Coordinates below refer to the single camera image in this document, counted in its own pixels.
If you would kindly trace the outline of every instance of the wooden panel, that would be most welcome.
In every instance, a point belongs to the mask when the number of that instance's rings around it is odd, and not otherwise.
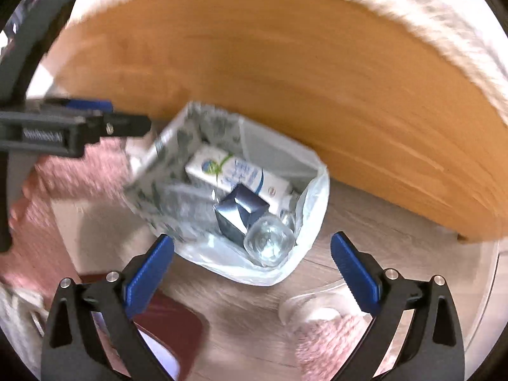
[[[470,239],[506,233],[508,132],[403,26],[342,0],[131,0],[64,30],[73,95],[171,118],[190,100],[314,148],[332,176]]]

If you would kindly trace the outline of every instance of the floor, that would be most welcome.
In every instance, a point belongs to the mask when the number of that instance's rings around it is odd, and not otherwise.
[[[124,209],[85,202],[55,202],[54,209],[80,273],[121,268],[151,244],[146,227]],[[278,305],[285,296],[340,279],[329,256],[330,237],[339,230],[361,251],[372,253],[382,267],[396,268],[406,278],[428,280],[435,274],[443,275],[454,296],[467,345],[478,311],[487,301],[496,245],[460,243],[452,231],[332,181],[328,212],[316,243],[296,271],[278,285],[237,284],[180,257],[174,259],[163,291],[204,315],[210,327],[191,381],[298,379],[294,348],[279,321]],[[395,347],[401,346],[410,319],[408,312]]]

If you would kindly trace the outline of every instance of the white carton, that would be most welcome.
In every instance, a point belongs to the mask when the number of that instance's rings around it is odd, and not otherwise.
[[[185,166],[185,171],[192,184],[202,186],[204,182],[225,194],[238,183],[243,183],[265,199],[270,204],[270,213],[275,215],[279,215],[281,206],[287,202],[293,189],[287,180],[210,145],[199,148]]]

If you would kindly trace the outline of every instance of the silver pin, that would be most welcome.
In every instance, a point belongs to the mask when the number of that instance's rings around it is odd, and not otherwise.
[[[60,281],[60,286],[62,288],[68,288],[70,287],[70,284],[72,283],[72,281],[70,280],[70,278],[64,278]]]
[[[108,282],[116,282],[118,281],[118,278],[120,277],[120,274],[116,271],[112,271],[109,274],[106,275],[106,281]]]
[[[434,282],[439,286],[443,286],[446,283],[445,279],[441,275],[434,276]]]
[[[395,269],[387,269],[384,272],[385,276],[392,281],[399,277],[399,273]]]

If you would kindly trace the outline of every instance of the white plastic bag liner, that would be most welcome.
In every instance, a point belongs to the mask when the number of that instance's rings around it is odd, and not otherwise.
[[[288,179],[301,193],[296,206],[297,244],[278,267],[257,266],[243,248],[224,236],[167,215],[168,202],[161,202],[161,196],[189,182],[185,165],[202,141]],[[318,236],[329,194],[328,170],[314,151],[241,115],[199,103],[189,103],[163,130],[125,188],[130,208],[150,223],[156,235],[171,236],[181,257],[233,281],[259,286],[275,285],[296,269]]]

